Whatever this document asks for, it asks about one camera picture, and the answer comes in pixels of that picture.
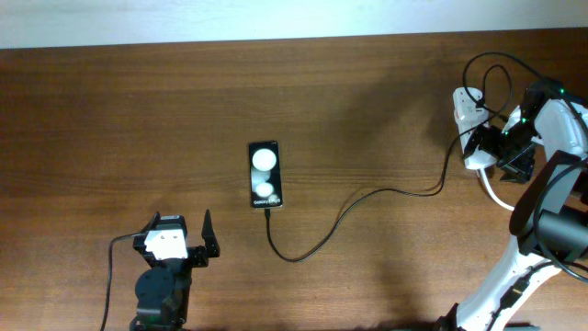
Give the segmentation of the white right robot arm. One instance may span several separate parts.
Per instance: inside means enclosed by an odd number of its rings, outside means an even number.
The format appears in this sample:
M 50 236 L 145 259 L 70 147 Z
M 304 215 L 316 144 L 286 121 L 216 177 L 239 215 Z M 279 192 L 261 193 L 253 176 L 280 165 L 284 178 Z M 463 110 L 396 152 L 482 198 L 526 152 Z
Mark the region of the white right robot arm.
M 528 87 L 504 128 L 488 124 L 482 92 L 453 94 L 464 164 L 483 173 L 499 166 L 526 192 L 510 209 L 509 242 L 489 276 L 434 324 L 436 330 L 506 330 L 515 312 L 547 280 L 578 275 L 587 257 L 587 109 L 553 80 Z

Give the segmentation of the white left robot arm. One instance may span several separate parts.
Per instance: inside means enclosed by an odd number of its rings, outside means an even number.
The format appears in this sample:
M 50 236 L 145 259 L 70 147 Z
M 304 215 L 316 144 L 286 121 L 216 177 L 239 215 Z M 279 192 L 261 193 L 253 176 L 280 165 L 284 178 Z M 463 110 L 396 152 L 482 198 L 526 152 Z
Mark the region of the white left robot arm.
M 187 321 L 192 270 L 205 268 L 221 254 L 209 211 L 204 214 L 203 245 L 187 244 L 187 224 L 181 215 L 155 213 L 133 239 L 149 269 L 135 284 L 138 300 L 130 329 L 182 330 Z

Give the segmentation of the black Galaxy flip phone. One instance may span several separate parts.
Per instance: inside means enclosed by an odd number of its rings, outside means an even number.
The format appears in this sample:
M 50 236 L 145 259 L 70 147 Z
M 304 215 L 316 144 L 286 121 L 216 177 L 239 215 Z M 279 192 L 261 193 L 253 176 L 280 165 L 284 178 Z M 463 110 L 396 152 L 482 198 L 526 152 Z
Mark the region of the black Galaxy flip phone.
M 253 209 L 283 206 L 281 168 L 277 141 L 248 144 L 250 168 L 250 205 Z

